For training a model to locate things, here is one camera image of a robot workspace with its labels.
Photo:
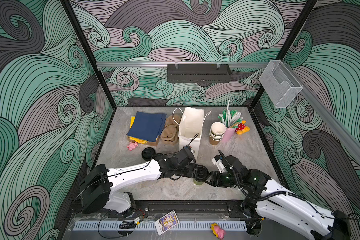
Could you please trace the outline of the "white paper takeout bag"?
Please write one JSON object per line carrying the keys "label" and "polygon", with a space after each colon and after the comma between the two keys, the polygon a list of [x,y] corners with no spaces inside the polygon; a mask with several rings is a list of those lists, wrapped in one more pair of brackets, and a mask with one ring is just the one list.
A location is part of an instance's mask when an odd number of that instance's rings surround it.
{"label": "white paper takeout bag", "polygon": [[[175,120],[175,113],[179,110],[182,113],[179,121]],[[191,147],[195,159],[198,158],[200,149],[200,143],[203,133],[203,124],[211,111],[204,113],[202,109],[195,109],[186,107],[183,110],[175,108],[172,113],[172,118],[179,127],[178,138],[179,138],[179,149],[181,150],[185,146]]]}

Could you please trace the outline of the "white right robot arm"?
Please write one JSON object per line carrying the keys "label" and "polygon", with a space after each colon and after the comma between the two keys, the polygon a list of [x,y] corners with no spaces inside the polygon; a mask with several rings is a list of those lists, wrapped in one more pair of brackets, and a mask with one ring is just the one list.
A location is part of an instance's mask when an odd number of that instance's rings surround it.
{"label": "white right robot arm", "polygon": [[347,214],[310,203],[284,188],[259,170],[229,168],[209,173],[206,183],[213,187],[238,188],[245,195],[241,211],[246,216],[247,233],[258,236],[264,219],[277,222],[309,240],[349,240]]}

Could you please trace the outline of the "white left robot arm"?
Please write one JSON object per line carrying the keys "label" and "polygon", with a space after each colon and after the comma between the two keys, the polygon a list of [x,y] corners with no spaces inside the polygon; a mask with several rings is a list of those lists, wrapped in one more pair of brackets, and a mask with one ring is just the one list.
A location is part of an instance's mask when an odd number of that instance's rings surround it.
{"label": "white left robot arm", "polygon": [[192,155],[181,153],[154,155],[147,163],[118,169],[108,169],[101,164],[80,182],[78,198],[81,212],[91,214],[105,209],[119,214],[128,213],[135,208],[135,202],[131,193],[122,193],[120,189],[145,181],[174,180],[173,176],[194,179],[197,167]]}

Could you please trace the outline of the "brown cup sleeve pile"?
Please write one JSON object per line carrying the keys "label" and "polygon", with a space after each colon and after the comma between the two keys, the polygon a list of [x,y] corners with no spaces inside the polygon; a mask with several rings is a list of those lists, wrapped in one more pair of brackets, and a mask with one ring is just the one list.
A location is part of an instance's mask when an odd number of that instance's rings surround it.
{"label": "brown cup sleeve pile", "polygon": [[165,121],[165,127],[161,133],[161,140],[165,145],[175,145],[178,140],[179,124],[181,123],[180,115],[169,116]]}

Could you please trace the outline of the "brown cardboard napkin tray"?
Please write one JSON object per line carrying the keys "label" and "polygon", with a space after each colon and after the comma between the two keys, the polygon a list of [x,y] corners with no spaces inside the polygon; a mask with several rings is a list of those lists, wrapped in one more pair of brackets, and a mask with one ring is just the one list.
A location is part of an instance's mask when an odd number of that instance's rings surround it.
{"label": "brown cardboard napkin tray", "polygon": [[148,143],[147,144],[142,144],[142,145],[148,145],[148,146],[153,146],[153,147],[156,147],[159,143],[159,137],[157,137],[156,141],[155,142],[150,142],[150,141],[147,141]]}

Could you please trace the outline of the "stack of black cup lids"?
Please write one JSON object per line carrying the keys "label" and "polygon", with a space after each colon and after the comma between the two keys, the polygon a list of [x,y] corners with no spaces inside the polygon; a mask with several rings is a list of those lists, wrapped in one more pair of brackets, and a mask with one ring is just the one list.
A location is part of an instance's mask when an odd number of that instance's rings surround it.
{"label": "stack of black cup lids", "polygon": [[154,148],[148,147],[142,150],[141,156],[143,160],[150,161],[155,154],[156,150]]}

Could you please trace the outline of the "red yellow plush toy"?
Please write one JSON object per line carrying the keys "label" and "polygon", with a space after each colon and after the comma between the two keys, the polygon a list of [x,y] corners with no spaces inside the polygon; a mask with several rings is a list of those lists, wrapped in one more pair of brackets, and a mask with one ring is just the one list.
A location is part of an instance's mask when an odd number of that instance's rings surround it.
{"label": "red yellow plush toy", "polygon": [[242,135],[249,132],[250,130],[250,127],[246,126],[246,121],[242,121],[240,124],[238,124],[235,132],[237,135]]}

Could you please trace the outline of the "navy blue napkin stack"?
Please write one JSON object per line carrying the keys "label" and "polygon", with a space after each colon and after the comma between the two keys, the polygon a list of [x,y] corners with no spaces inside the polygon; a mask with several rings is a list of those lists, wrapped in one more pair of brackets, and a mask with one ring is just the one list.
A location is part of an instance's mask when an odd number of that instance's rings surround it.
{"label": "navy blue napkin stack", "polygon": [[163,113],[150,114],[137,112],[127,136],[147,142],[156,142],[164,129],[166,119],[167,114]]}

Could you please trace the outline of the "pink yellow toy figure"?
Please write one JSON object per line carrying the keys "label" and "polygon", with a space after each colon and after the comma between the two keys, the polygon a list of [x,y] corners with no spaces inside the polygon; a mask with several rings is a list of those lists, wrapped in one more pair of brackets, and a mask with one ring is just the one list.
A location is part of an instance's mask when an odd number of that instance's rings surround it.
{"label": "pink yellow toy figure", "polygon": [[217,223],[211,224],[211,230],[213,231],[213,234],[219,239],[223,240],[224,236],[226,234],[226,231],[222,229]]}

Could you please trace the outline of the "wrapped straws bundle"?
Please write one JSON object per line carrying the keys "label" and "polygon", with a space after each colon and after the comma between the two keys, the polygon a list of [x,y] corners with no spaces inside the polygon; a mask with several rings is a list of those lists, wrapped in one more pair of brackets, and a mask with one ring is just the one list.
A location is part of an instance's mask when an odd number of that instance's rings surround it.
{"label": "wrapped straws bundle", "polygon": [[218,115],[218,120],[227,128],[236,128],[243,120],[242,113],[233,110],[231,107],[231,99],[228,100],[227,107]]}

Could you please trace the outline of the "colourful picture card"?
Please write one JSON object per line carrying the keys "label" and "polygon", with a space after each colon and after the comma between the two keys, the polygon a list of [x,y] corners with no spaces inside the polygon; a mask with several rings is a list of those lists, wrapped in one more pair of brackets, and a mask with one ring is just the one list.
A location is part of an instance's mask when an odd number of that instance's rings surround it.
{"label": "colourful picture card", "polygon": [[173,227],[177,226],[180,223],[179,218],[174,210],[165,214],[163,217],[155,221],[155,228],[158,235],[162,235]]}

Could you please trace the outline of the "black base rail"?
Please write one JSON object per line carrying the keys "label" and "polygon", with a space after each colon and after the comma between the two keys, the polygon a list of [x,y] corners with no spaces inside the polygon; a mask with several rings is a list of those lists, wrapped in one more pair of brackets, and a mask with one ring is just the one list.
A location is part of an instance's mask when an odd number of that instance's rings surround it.
{"label": "black base rail", "polygon": [[244,209],[241,200],[135,200],[127,214],[147,218],[172,210],[178,214],[218,214],[239,219],[257,216],[254,210]]}

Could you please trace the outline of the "black wall shelf tray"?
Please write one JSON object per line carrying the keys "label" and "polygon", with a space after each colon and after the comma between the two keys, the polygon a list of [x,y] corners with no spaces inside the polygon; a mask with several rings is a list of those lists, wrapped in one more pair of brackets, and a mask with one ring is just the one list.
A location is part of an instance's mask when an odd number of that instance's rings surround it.
{"label": "black wall shelf tray", "polygon": [[228,83],[232,71],[229,65],[175,65],[167,66],[169,83]]}

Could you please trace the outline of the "clear acrylic wall holder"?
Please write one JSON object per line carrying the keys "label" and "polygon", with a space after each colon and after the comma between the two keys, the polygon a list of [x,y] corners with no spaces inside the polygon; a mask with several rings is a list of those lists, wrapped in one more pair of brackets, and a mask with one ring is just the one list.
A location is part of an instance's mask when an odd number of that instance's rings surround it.
{"label": "clear acrylic wall holder", "polygon": [[303,90],[293,69],[280,60],[272,60],[259,78],[275,108],[284,109]]}

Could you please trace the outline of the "black corner frame post left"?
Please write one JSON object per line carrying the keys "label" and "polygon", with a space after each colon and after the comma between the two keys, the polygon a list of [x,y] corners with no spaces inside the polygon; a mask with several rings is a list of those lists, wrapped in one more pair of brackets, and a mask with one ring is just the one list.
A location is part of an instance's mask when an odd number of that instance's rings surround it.
{"label": "black corner frame post left", "polygon": [[104,78],[103,73],[98,69],[97,67],[97,61],[95,59],[95,56],[90,48],[90,45],[85,37],[85,34],[81,28],[81,25],[79,23],[79,20],[74,12],[74,9],[71,5],[71,2],[68,0],[61,0],[61,4],[66,12],[66,15],[71,23],[71,26],[73,27],[73,30],[75,31],[80,44],[82,45],[84,52],[90,62],[90,65],[92,67],[92,69],[94,70],[94,73],[103,89],[103,91],[105,92],[105,95],[108,99],[108,101],[111,104],[112,109],[115,111],[117,109],[115,101],[111,95],[111,92],[108,88],[107,82]]}

